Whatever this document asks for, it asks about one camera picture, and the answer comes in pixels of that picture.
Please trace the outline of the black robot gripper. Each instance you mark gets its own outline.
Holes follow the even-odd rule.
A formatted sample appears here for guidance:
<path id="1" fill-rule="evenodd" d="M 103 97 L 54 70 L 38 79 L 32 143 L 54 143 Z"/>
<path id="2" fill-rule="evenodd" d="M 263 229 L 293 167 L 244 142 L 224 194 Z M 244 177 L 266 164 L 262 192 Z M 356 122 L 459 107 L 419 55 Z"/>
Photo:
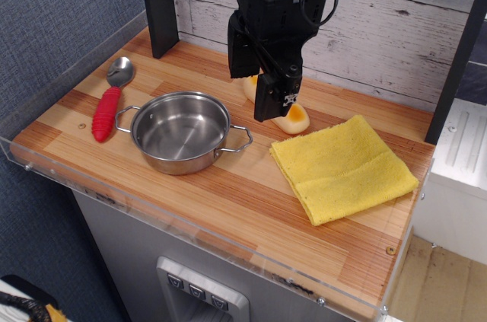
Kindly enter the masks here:
<path id="1" fill-rule="evenodd" d="M 258 75 L 254 119 L 288 114 L 302 80 L 304 44 L 326 23 L 326 0 L 237 0 L 228 22 L 231 78 Z"/>

